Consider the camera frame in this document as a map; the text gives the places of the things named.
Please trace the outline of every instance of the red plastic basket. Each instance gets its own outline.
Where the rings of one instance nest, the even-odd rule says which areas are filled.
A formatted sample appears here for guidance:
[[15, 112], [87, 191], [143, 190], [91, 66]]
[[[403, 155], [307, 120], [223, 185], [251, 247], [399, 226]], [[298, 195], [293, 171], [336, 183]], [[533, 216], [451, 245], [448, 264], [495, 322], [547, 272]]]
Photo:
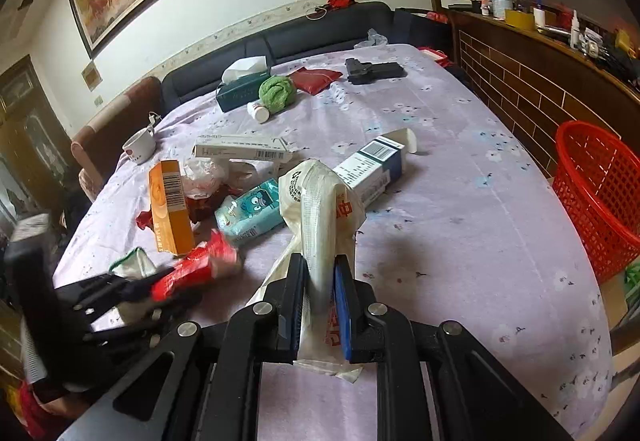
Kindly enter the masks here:
[[610, 132], [567, 122], [556, 132], [554, 190], [599, 284], [640, 253], [640, 160]]

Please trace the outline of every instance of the tablecloth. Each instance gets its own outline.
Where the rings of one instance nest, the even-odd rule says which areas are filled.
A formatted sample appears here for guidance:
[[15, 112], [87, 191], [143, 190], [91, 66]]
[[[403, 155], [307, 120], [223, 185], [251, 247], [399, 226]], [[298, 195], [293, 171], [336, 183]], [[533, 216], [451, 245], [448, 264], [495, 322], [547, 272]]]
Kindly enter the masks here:
[[[409, 127], [418, 153], [367, 209], [356, 278], [412, 320], [462, 323], [577, 437], [604, 405], [612, 357], [591, 266], [549, 183], [498, 118], [412, 46], [317, 55], [272, 72], [305, 66], [346, 73], [349, 57], [399, 62], [407, 76], [354, 86], [345, 75], [315, 97], [299, 92], [295, 105], [264, 125], [245, 108], [223, 114], [215, 94], [172, 111], [157, 128], [151, 160], [136, 166], [121, 158], [66, 249], [55, 285], [103, 273], [135, 246], [154, 262], [170, 260], [134, 218], [149, 206], [149, 169], [188, 157], [201, 133], [283, 136], [297, 161], [334, 167], [383, 132]], [[206, 226], [197, 237], [207, 238]], [[290, 237], [283, 227], [248, 243], [242, 275], [216, 283], [195, 318], [218, 323], [244, 306]], [[110, 315], [102, 326], [117, 320]], [[375, 385], [374, 366], [350, 384], [265, 364], [258, 438], [375, 439]]]

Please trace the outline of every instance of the sofa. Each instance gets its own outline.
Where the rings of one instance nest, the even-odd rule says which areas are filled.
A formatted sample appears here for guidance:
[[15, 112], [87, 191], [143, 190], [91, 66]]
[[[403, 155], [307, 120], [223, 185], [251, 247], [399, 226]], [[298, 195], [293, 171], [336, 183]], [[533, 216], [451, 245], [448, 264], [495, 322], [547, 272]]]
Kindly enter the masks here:
[[328, 12], [319, 20], [299, 17], [216, 49], [171, 71], [162, 81], [164, 114], [214, 91], [222, 73], [239, 58], [267, 57], [273, 66], [298, 58], [353, 49], [367, 39], [370, 28], [389, 38], [394, 12], [384, 2], [360, 2]]
[[96, 114], [71, 141], [71, 154], [82, 167], [80, 185], [92, 201], [111, 177], [122, 144], [149, 123], [149, 112], [161, 113], [161, 84], [147, 77], [119, 94]]

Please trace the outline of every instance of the black leather sofa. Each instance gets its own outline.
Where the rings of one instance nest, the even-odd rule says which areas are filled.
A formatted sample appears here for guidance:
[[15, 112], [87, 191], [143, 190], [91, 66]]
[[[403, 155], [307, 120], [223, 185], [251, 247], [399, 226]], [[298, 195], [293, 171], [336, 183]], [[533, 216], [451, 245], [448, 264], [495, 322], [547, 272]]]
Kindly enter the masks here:
[[299, 17], [246, 36], [171, 71], [162, 81], [164, 113], [212, 92], [222, 73], [239, 58], [267, 57], [269, 66], [306, 56], [353, 49], [369, 28], [394, 42], [394, 12], [384, 2], [361, 2], [319, 20]]

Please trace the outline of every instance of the small bottle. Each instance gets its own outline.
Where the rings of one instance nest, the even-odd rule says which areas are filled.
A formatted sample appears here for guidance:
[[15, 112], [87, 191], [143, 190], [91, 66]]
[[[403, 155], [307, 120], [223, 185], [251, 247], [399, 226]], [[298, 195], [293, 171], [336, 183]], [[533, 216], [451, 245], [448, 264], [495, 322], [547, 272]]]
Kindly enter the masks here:
[[571, 48], [578, 49], [580, 42], [580, 23], [578, 22], [578, 12], [574, 10], [574, 19], [571, 21]]
[[247, 112], [249, 112], [251, 117], [259, 124], [263, 124], [269, 119], [269, 116], [271, 116], [269, 110], [260, 103], [260, 100], [249, 102], [246, 105], [246, 110]]

